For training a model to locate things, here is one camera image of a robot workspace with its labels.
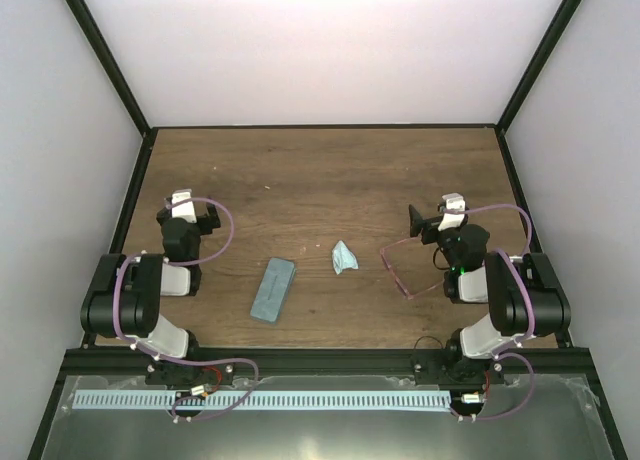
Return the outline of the pink transparent sunglasses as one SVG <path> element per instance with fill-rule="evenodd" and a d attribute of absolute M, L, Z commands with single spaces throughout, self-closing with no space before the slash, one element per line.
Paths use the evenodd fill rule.
<path fill-rule="evenodd" d="M 411 292 L 408 288 L 408 286 L 401 280 L 401 278 L 399 277 L 399 275 L 397 274 L 395 268 L 393 267 L 391 260 L 389 259 L 387 253 L 390 249 L 396 247 L 396 246 L 400 246 L 403 244 L 408 244 L 408 243 L 416 243 L 418 242 L 419 239 L 417 237 L 414 238 L 404 238 L 402 240 L 396 241 L 394 243 L 391 243 L 389 245 L 386 245 L 384 247 L 382 247 L 379 250 L 379 255 L 380 258 L 382 260 L 382 263 L 386 269 L 386 271 L 390 274 L 391 278 L 394 281 L 395 286 L 397 287 L 397 289 L 400 291 L 400 293 L 407 299 L 407 300 L 414 300 L 417 297 L 427 294 L 431 291 L 436 290 L 437 288 L 443 287 L 444 286 L 444 281 L 441 280 L 433 285 L 431 285 L 430 287 L 423 289 L 421 291 L 418 292 Z"/>

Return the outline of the light blue cleaning cloth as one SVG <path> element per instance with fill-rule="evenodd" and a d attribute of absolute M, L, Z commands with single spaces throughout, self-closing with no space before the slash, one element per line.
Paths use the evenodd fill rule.
<path fill-rule="evenodd" d="M 336 275 L 340 275 L 345 270 L 359 269 L 356 256 L 342 240 L 339 240 L 333 247 L 331 257 L 332 266 Z"/>

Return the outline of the blue green glasses case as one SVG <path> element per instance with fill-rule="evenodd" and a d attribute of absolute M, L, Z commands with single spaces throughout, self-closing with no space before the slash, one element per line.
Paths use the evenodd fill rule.
<path fill-rule="evenodd" d="M 292 261 L 271 258 L 250 310 L 254 320 L 275 324 L 280 316 L 296 274 Z"/>

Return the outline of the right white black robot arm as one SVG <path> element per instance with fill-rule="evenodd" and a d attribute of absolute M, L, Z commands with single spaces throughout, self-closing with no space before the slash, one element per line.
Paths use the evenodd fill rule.
<path fill-rule="evenodd" d="M 409 235 L 443 254 L 447 298 L 488 306 L 484 317 L 453 335 L 457 349 L 444 358 L 447 376 L 465 383 L 479 372 L 480 360 L 567 328 L 570 307 L 545 254 L 526 251 L 512 257 L 490 250 L 489 231 L 471 223 L 467 209 L 451 210 L 442 203 L 439 210 L 438 216 L 424 218 L 409 206 Z"/>

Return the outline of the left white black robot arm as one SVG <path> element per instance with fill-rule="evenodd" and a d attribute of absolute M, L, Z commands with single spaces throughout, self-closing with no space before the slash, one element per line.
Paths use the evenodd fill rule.
<path fill-rule="evenodd" d="M 223 209 L 207 199 L 199 214 L 189 190 L 176 191 L 157 213 L 163 252 L 103 255 L 80 310 L 89 335 L 121 339 L 159 359 L 171 357 L 170 373 L 181 383 L 196 382 L 204 372 L 199 343 L 191 331 L 178 327 L 160 312 L 164 297 L 198 293 L 202 280 L 200 245 L 204 236 L 222 226 Z"/>

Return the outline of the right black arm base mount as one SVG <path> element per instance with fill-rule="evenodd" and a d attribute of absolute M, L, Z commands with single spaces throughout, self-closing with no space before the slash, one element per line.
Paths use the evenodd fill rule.
<path fill-rule="evenodd" d="M 411 366 L 418 377 L 453 385 L 484 383 L 493 370 L 490 360 L 470 359 L 447 347 L 414 349 Z"/>

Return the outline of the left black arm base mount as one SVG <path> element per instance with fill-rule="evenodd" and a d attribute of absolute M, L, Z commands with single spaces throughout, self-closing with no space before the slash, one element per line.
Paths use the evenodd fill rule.
<path fill-rule="evenodd" d="M 219 365 L 186 366 L 167 361 L 146 359 L 147 385 L 187 388 L 200 384 L 229 384 L 236 363 L 225 361 Z"/>

